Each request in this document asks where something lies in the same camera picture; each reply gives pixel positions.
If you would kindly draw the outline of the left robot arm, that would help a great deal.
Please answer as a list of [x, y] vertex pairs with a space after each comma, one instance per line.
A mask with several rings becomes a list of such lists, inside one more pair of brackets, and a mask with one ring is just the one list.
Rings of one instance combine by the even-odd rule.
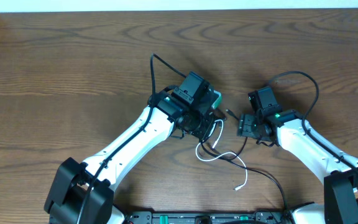
[[137, 120], [111, 144], [79, 163], [69, 157], [59, 166], [44, 204], [58, 223], [124, 223], [114, 193], [129, 171], [174, 130], [200, 140], [213, 132], [216, 90], [168, 87], [150, 96]]

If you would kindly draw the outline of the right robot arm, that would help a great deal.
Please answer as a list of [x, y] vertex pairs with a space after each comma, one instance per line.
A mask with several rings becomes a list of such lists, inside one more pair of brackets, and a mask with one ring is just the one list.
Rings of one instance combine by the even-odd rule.
[[358, 158], [318, 134], [305, 116], [283, 110], [271, 88], [249, 93], [253, 114], [242, 114], [238, 135], [257, 144], [280, 146], [298, 158], [322, 183], [324, 203], [289, 209], [283, 223], [358, 223]]

